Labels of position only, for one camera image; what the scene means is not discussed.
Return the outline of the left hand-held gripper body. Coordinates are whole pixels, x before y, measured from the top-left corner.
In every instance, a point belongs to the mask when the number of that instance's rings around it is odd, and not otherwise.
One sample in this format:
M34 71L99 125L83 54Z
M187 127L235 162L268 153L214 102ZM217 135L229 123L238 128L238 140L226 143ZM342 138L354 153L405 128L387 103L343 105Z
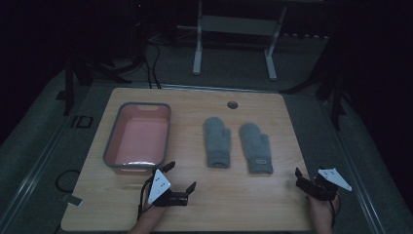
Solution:
M151 180L147 203L156 207L186 206L188 194L173 192L171 183L161 170L156 170Z

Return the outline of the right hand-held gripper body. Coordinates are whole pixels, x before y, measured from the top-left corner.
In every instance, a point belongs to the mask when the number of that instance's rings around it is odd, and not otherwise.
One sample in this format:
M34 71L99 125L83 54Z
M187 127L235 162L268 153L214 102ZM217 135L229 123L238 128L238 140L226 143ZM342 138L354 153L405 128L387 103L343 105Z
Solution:
M304 191L320 201L332 201L335 199L338 188L351 191L352 187L335 169L318 169L314 180L305 180Z

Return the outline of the person's right hand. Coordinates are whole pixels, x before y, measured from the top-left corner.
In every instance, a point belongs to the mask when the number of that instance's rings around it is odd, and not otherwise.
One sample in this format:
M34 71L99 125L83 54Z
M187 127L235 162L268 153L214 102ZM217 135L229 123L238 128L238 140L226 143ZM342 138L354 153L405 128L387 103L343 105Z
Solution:
M327 222L331 224L339 209L339 198L335 197L332 201L320 201L314 197L309 197L309 204L310 217L313 223Z

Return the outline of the person's left hand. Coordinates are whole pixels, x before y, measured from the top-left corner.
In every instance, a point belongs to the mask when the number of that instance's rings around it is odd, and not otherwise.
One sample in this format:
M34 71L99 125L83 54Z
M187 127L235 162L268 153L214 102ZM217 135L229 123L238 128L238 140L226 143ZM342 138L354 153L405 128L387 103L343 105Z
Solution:
M162 219L167 210L167 207L156 207L153 204L144 202L139 220L159 221Z

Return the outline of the pink basin with grey rim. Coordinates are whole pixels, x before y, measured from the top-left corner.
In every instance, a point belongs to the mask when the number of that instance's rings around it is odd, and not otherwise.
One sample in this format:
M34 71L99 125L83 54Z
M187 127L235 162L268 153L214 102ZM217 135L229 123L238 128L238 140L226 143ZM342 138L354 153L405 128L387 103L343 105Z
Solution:
M118 110L103 154L115 174L144 174L167 156L171 109L166 103L126 102Z

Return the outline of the grey mitten with cuff label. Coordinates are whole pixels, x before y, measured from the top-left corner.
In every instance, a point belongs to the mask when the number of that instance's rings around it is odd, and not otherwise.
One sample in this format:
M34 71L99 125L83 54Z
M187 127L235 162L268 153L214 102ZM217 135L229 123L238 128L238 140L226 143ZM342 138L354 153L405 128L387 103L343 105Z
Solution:
M240 137L249 172L271 175L274 169L268 136L256 124L247 123L240 127Z

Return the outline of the plain grey mitten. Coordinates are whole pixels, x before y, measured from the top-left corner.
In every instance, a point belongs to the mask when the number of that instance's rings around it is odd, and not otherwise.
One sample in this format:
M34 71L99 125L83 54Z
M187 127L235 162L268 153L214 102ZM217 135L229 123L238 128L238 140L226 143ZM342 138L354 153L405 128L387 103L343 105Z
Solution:
M230 167L231 131L217 117L207 118L204 122L206 163L210 168L228 169Z

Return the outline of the black metal stand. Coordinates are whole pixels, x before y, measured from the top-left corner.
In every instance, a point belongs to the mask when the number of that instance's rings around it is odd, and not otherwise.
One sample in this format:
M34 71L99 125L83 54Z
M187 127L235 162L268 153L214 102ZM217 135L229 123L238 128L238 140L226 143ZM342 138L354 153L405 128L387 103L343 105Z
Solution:
M63 115L68 116L74 105L74 77L78 78L81 85L89 86L93 82L93 78L88 75L87 68L90 66L101 72L109 80L130 84L128 81L120 76L116 75L114 71L105 68L102 64L94 61L91 58L82 54L72 54L68 56L64 61L64 90L59 92L57 99L61 99L65 102L65 108Z
M343 56L338 45L333 41L328 41L309 78L292 88L281 90L280 94L292 95L319 83L316 98L322 101L332 98L330 120L335 130L340 131L339 117L343 113L341 107L344 84L343 68Z

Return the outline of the white metal table frame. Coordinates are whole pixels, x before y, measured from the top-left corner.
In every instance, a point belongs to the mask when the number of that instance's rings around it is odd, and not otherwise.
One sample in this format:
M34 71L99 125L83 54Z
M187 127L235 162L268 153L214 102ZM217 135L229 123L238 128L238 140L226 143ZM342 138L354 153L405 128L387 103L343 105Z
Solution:
M204 32L270 36L271 44L263 51L263 53L269 80L276 81L278 75L273 61L273 54L277 41L281 35L282 24L287 8L281 8L277 20L245 19L205 15L203 12L203 3L204 0L198 0L197 41L192 73L194 75L201 74Z

